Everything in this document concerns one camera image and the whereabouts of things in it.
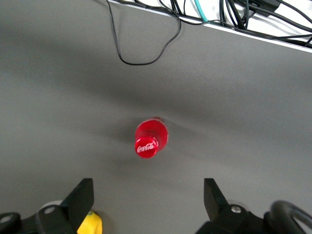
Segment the cable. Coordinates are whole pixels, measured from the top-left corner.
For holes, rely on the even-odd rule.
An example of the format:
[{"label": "cable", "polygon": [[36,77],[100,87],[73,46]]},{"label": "cable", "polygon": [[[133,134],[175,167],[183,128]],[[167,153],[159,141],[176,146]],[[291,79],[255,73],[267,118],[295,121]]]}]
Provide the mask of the cable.
[{"label": "cable", "polygon": [[184,0],[184,4],[183,4],[183,13],[184,13],[184,16],[186,16],[186,14],[185,14],[185,2],[186,2],[186,0]]},{"label": "cable", "polygon": [[304,44],[304,46],[307,47],[311,41],[312,41],[312,37]]},{"label": "cable", "polygon": [[[129,1],[126,1],[126,0],[113,0],[113,1],[119,2],[121,4],[134,5],[134,6],[138,6],[138,7],[143,7],[145,9],[152,9],[152,10],[155,10],[155,11],[167,13],[167,14],[175,17],[178,20],[178,30],[177,30],[176,34],[170,40],[168,40],[166,42],[166,44],[164,45],[164,47],[162,48],[160,54],[157,56],[156,59],[154,59],[154,60],[152,60],[150,62],[145,62],[145,63],[131,63],[131,62],[127,62],[121,56],[119,42],[118,42],[117,33],[116,33],[116,29],[115,29],[115,22],[114,22],[113,12],[112,12],[112,9],[111,9],[109,1],[106,0],[107,4],[109,6],[110,18],[111,18],[111,26],[112,26],[112,30],[113,30],[114,42],[115,42],[116,50],[117,50],[117,53],[118,53],[118,57],[119,57],[119,59],[122,62],[124,62],[125,64],[128,64],[128,65],[133,65],[133,66],[149,65],[149,64],[152,64],[152,63],[156,62],[157,60],[159,60],[159,58],[162,56],[164,50],[168,46],[168,44],[170,42],[172,42],[179,35],[179,33],[181,31],[181,27],[182,27],[181,22],[185,22],[185,23],[191,24],[191,25],[204,25],[204,24],[208,24],[208,23],[209,24],[215,24],[215,25],[221,25],[221,26],[226,26],[226,27],[232,28],[233,30],[235,30],[237,32],[241,32],[241,33],[248,34],[248,35],[251,35],[251,36],[264,38],[264,39],[278,40],[278,41],[283,41],[283,42],[287,42],[287,43],[291,43],[291,44],[295,44],[295,45],[304,46],[304,47],[307,47],[307,48],[312,48],[312,45],[310,44],[310,42],[312,41],[312,34],[276,37],[276,36],[272,36],[272,35],[256,32],[256,31],[252,31],[252,30],[241,29],[241,28],[238,27],[237,24],[235,24],[235,20],[233,18],[231,20],[233,21],[234,25],[231,25],[231,24],[228,24],[225,21],[225,19],[224,20],[215,19],[215,20],[203,21],[201,18],[187,16],[185,14],[185,2],[186,2],[186,0],[184,0],[184,4],[183,4],[183,11],[184,11],[183,14],[184,15],[182,14],[182,12],[181,12],[181,14],[178,13],[179,15],[175,12],[175,11],[179,12],[178,9],[175,9],[176,7],[178,7],[177,5],[174,6],[173,9],[170,9],[169,7],[167,7],[162,2],[162,0],[159,0],[159,2],[162,5],[161,7],[159,7],[159,6],[149,6],[149,5],[146,5],[146,4],[142,3],[142,2],[140,2],[139,0],[135,0],[135,2],[129,2]],[[228,2],[228,0],[225,0],[225,1],[226,1],[226,4],[227,4],[227,9],[229,11],[229,14],[231,16],[231,10],[230,10],[230,7],[229,7],[229,2]],[[254,13],[258,10],[257,7],[252,6],[252,5],[250,5],[250,6],[251,6],[251,8],[256,8],[255,10],[253,10]],[[196,20],[196,21],[198,21],[198,23],[189,22],[189,21],[187,21],[185,19],[182,19],[181,17],[183,17],[185,19],[189,19],[189,20]],[[310,39],[307,42],[304,42],[304,41],[301,41],[301,40],[294,40],[295,38],[306,38],[306,37],[310,37]]]},{"label": "cable", "polygon": [[228,10],[228,13],[229,13],[229,16],[231,18],[231,21],[232,21],[234,27],[237,27],[237,24],[236,24],[236,22],[235,22],[235,20],[233,18],[233,15],[232,15],[232,12],[231,12],[231,9],[230,9],[230,6],[229,6],[229,1],[225,0],[225,3],[226,3],[226,9]]},{"label": "cable", "polygon": [[219,15],[220,15],[220,20],[225,21],[224,17],[224,0],[219,0]]},{"label": "cable", "polygon": [[282,16],[282,15],[277,14],[275,12],[268,11],[268,10],[265,10],[265,9],[262,9],[260,7],[253,6],[253,5],[249,5],[249,8],[252,9],[252,10],[255,10],[256,12],[263,12],[263,13],[266,13],[266,14],[270,14],[270,15],[272,15],[272,16],[274,16],[274,17],[276,17],[276,18],[278,18],[278,19],[280,19],[280,20],[282,20],[282,21],[284,21],[284,22],[286,22],[286,23],[288,23],[288,24],[290,24],[292,26],[295,26],[296,28],[300,28],[300,29],[302,29],[304,31],[312,33],[312,28],[308,28],[308,27],[306,27],[304,25],[296,23],[296,22],[286,18],[285,16]]},{"label": "cable", "polygon": [[248,22],[249,22],[249,0],[246,0],[246,7],[245,7],[245,13],[244,13],[244,17],[245,17],[245,28],[248,28]]},{"label": "cable", "polygon": [[298,8],[294,7],[293,5],[290,5],[289,3],[283,1],[283,0],[276,0],[277,2],[280,2],[281,4],[291,8],[292,10],[296,11],[297,13],[299,13],[301,16],[303,16],[307,21],[309,21],[310,23],[312,23],[312,19],[309,18],[306,14],[304,14],[302,11],[300,11]]},{"label": "cable", "polygon": [[119,43],[118,43],[118,38],[117,38],[117,34],[116,34],[116,29],[115,29],[115,23],[114,23],[114,16],[113,16],[113,11],[112,11],[112,8],[111,8],[111,5],[109,3],[108,0],[106,0],[107,4],[108,4],[108,7],[109,7],[109,13],[110,13],[110,17],[111,17],[111,25],[112,25],[112,30],[113,30],[113,36],[114,36],[114,41],[115,41],[115,46],[116,46],[116,49],[117,49],[117,53],[118,53],[118,56],[120,58],[120,60],[125,63],[125,64],[128,64],[128,65],[132,65],[132,66],[143,66],[143,65],[149,65],[149,64],[152,64],[154,62],[156,62],[163,54],[163,52],[165,51],[166,47],[168,46],[168,44],[170,42],[172,42],[180,33],[181,31],[181,28],[182,28],[182,24],[181,24],[181,20],[179,18],[179,16],[174,12],[172,11],[172,13],[176,16],[177,18],[177,21],[178,21],[178,24],[179,24],[179,28],[176,32],[176,34],[169,40],[166,42],[166,44],[164,45],[164,47],[162,48],[160,54],[158,55],[158,57],[150,62],[144,62],[144,63],[132,63],[132,62],[127,62],[125,61],[122,56],[121,56],[121,52],[120,52],[120,47],[119,47]]},{"label": "cable", "polygon": [[198,10],[198,12],[199,12],[199,15],[200,15],[200,17],[203,19],[203,21],[208,22],[208,20],[207,20],[205,14],[204,14],[204,12],[203,12],[203,10],[202,10],[201,7],[200,7],[200,4],[199,4],[199,1],[198,1],[198,0],[195,0],[195,5],[196,5],[196,8],[197,8],[197,10]]},{"label": "cable", "polygon": [[181,11],[181,9],[180,9],[179,4],[177,3],[177,0],[174,0],[174,3],[175,3],[175,7],[176,7],[176,9],[177,9],[179,15],[182,16],[182,11]]},{"label": "cable", "polygon": [[242,21],[242,19],[240,18],[240,15],[235,7],[235,4],[234,4],[234,1],[233,0],[229,0],[229,4],[230,4],[230,7],[232,8],[233,10],[233,13],[234,13],[234,16],[236,18],[236,21],[237,21],[237,25],[240,29],[244,29],[246,30],[245,26],[244,26],[244,23]]}]

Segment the gray table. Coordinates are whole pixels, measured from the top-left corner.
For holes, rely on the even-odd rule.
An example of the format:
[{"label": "gray table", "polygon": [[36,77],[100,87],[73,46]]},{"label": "gray table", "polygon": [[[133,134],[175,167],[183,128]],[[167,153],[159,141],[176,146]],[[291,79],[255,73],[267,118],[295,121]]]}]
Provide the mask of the gray table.
[{"label": "gray table", "polygon": [[[113,4],[122,54],[155,58],[175,19]],[[33,214],[84,177],[106,233],[194,233],[203,179],[262,216],[277,199],[312,213],[311,53],[183,25],[161,59],[119,61],[108,8],[0,1],[0,211]],[[136,156],[164,118],[167,147]]]}]

